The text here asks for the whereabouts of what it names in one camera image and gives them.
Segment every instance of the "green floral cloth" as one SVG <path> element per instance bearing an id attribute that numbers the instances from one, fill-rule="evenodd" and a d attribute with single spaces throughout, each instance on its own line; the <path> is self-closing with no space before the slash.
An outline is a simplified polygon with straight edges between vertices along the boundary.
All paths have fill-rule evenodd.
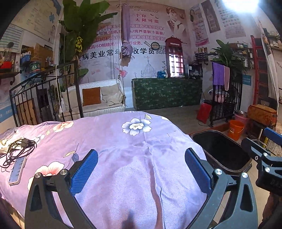
<path id="1" fill-rule="evenodd" d="M 132 80 L 133 104 L 137 110 L 200 104 L 201 79 L 141 78 Z"/>

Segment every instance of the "brown leather bag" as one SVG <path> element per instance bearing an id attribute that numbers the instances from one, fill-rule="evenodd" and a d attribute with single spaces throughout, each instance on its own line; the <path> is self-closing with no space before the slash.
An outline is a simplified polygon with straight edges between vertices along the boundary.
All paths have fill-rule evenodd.
<path id="1" fill-rule="evenodd" d="M 274 126 L 277 122 L 277 111 L 261 104 L 250 105 L 248 118 L 265 126 Z"/>

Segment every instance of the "red ladder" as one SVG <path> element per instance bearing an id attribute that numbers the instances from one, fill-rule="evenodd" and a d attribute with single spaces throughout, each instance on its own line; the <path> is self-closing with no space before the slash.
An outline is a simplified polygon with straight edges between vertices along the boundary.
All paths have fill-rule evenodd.
<path id="1" fill-rule="evenodd" d="M 260 100 L 268 98 L 267 62 L 261 38 L 251 35 L 255 67 L 255 92 L 253 104 L 260 104 Z"/>

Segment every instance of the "cardboard box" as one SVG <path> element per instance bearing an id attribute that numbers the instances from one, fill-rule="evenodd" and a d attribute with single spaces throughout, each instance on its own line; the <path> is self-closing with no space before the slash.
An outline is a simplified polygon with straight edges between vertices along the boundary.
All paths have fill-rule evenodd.
<path id="1" fill-rule="evenodd" d="M 34 59 L 41 60 L 41 67 L 43 68 L 49 67 L 49 63 L 46 62 L 47 57 L 51 57 L 53 59 L 53 51 L 36 43 L 34 48 Z"/>

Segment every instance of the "red telephone booth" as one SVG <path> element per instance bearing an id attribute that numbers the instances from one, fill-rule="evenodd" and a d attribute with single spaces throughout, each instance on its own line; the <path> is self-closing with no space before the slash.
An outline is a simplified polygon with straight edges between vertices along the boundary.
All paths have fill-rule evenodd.
<path id="1" fill-rule="evenodd" d="M 184 73 L 181 40 L 170 37 L 166 39 L 166 67 L 168 77 L 179 77 Z"/>

